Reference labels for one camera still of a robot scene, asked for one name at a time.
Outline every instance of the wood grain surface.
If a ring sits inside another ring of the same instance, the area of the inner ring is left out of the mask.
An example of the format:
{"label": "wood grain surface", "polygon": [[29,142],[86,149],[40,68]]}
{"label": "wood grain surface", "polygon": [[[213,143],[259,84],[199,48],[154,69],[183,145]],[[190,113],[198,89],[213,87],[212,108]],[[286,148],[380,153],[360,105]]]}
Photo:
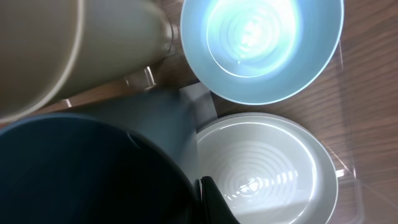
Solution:
{"label": "wood grain surface", "polygon": [[[158,1],[179,27],[182,0]],[[176,38],[168,57],[152,65],[157,86],[197,82]],[[124,80],[70,99],[72,106],[135,93]],[[328,149],[339,178],[330,221],[398,223],[398,1],[346,0],[341,44],[325,71],[297,95],[266,106],[245,106],[213,95],[219,117],[272,113],[312,132]],[[37,113],[67,108],[60,102]]]}

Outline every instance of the beige container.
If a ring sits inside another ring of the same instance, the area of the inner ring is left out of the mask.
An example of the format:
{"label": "beige container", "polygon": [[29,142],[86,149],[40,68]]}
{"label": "beige container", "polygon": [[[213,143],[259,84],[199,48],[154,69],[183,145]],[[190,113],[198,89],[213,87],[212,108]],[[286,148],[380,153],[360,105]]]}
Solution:
{"label": "beige container", "polygon": [[145,0],[2,0],[0,30],[0,123],[143,68],[172,40]]}

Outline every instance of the bowl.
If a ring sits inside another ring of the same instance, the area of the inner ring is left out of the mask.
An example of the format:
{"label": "bowl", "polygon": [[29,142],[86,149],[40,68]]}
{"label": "bowl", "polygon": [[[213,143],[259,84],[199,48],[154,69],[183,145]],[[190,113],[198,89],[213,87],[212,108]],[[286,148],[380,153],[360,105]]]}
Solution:
{"label": "bowl", "polygon": [[197,134],[200,176],[215,181],[242,223],[328,223],[338,180],[322,144],[297,123],[234,114]]}
{"label": "bowl", "polygon": [[343,18],[343,0],[185,0],[182,45],[212,92],[265,105],[295,95],[321,74]]}

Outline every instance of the white bowl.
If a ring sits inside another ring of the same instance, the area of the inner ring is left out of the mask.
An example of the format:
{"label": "white bowl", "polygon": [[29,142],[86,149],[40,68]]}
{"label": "white bowl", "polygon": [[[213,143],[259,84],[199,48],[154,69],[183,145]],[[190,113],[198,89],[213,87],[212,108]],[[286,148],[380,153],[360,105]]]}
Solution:
{"label": "white bowl", "polygon": [[244,113],[197,135],[200,176],[212,177],[241,223],[327,223],[338,182],[326,149],[298,124]]}

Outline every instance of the light blue bowl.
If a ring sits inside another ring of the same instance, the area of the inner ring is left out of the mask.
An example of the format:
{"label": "light blue bowl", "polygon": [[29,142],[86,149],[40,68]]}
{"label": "light blue bowl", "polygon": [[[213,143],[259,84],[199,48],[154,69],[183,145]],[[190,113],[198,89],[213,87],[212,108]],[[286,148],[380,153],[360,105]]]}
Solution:
{"label": "light blue bowl", "polygon": [[336,50],[343,18],[343,0],[185,0],[182,44],[212,92],[264,105],[319,76]]}

